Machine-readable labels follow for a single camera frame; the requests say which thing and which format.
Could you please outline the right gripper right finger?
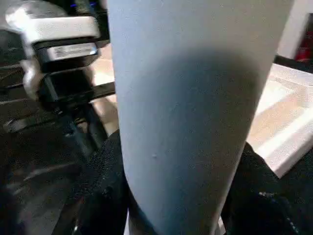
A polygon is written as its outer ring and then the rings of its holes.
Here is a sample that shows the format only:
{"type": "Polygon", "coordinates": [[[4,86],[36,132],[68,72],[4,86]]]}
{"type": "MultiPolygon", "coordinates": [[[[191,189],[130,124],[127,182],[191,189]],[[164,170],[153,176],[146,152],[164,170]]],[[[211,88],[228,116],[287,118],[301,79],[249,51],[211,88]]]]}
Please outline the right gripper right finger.
{"type": "Polygon", "coordinates": [[[221,218],[227,235],[311,235],[313,226],[246,142],[221,218]]]}

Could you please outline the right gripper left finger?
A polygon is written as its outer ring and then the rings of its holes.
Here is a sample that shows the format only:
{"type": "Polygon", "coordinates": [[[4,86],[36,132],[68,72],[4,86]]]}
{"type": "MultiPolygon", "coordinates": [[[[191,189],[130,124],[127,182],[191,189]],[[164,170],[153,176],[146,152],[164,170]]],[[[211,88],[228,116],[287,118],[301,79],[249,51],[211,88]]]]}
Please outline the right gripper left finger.
{"type": "Polygon", "coordinates": [[[54,227],[54,235],[122,235],[128,211],[120,132],[82,168],[54,227]]]}

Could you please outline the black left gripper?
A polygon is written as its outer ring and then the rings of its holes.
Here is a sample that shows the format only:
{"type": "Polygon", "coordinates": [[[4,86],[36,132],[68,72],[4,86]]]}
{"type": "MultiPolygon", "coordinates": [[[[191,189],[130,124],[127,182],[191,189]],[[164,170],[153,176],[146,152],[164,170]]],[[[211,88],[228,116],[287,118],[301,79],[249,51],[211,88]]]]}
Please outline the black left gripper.
{"type": "Polygon", "coordinates": [[[108,134],[91,102],[115,94],[113,82],[94,86],[83,69],[64,70],[45,75],[36,94],[41,110],[5,123],[7,133],[56,123],[75,139],[85,157],[101,148],[108,134]]]}

